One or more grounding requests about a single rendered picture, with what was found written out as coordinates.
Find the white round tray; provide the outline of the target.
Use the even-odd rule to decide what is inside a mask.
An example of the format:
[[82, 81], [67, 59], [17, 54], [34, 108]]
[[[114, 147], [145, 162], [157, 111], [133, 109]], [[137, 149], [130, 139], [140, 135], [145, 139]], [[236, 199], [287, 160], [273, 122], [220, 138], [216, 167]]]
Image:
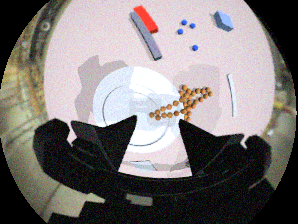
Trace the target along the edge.
[[149, 113], [165, 107], [165, 112], [180, 112], [182, 103], [177, 107], [172, 105], [168, 111], [166, 104], [180, 101], [180, 92], [161, 73], [154, 72], [150, 68], [122, 67], [110, 72], [104, 80], [98, 84], [93, 97], [93, 116], [98, 127], [128, 119], [137, 115], [136, 129], [133, 131], [132, 140], [128, 145], [128, 151], [134, 153], [152, 153], [160, 151], [166, 145], [172, 144], [180, 128], [178, 120], [184, 119], [180, 113], [178, 116], [168, 119], [156, 117], [150, 119]]

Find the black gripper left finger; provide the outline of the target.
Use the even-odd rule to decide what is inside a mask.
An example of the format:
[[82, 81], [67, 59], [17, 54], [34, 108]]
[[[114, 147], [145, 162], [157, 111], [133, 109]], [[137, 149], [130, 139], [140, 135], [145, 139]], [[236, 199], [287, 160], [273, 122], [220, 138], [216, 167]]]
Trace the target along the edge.
[[98, 145], [110, 167], [117, 172], [120, 169], [122, 159], [125, 157], [125, 152], [128, 151], [128, 145], [132, 140], [136, 124], [137, 115], [117, 121], [108, 127], [98, 127], [98, 125], [81, 123], [77, 120], [71, 121], [74, 135]]

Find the light blue block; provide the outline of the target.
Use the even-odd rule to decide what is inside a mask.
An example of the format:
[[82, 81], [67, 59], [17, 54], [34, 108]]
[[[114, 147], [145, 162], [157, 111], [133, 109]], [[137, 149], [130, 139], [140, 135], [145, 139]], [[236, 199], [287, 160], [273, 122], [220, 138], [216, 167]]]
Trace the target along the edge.
[[233, 30], [234, 26], [233, 23], [230, 22], [231, 19], [229, 15], [222, 14], [221, 11], [214, 12], [213, 15], [218, 28], [221, 28], [221, 30], [225, 30], [226, 32]]

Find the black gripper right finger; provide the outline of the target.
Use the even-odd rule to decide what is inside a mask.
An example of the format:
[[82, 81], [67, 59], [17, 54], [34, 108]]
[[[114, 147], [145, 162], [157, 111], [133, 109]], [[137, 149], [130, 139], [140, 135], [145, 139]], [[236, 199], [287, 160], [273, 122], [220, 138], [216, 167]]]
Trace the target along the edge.
[[214, 136], [213, 133], [205, 132], [205, 129], [198, 128], [184, 119], [178, 120], [178, 128], [180, 128], [186, 155], [188, 155], [190, 172], [193, 176], [205, 173], [204, 168], [212, 164], [225, 147], [237, 144], [238, 141], [242, 143], [243, 137], [245, 137], [243, 133]]

